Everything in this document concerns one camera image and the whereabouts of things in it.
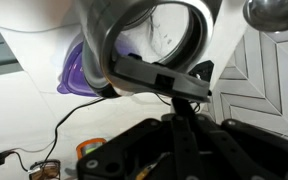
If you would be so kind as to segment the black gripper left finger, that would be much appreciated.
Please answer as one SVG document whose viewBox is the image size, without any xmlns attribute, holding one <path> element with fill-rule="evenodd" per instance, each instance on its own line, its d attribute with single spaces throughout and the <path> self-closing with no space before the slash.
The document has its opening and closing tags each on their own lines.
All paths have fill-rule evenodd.
<svg viewBox="0 0 288 180">
<path fill-rule="evenodd" d="M 185 99 L 171 100 L 175 115 L 171 120 L 177 180 L 206 180 L 191 122 L 192 107 Z"/>
</svg>

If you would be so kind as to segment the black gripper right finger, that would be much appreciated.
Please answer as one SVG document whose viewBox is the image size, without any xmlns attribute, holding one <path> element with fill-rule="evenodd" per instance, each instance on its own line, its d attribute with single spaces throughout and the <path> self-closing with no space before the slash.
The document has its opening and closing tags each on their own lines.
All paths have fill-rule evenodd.
<svg viewBox="0 0 288 180">
<path fill-rule="evenodd" d="M 236 119 L 197 116 L 204 139 L 226 163 L 228 180 L 288 180 L 288 140 Z"/>
</svg>

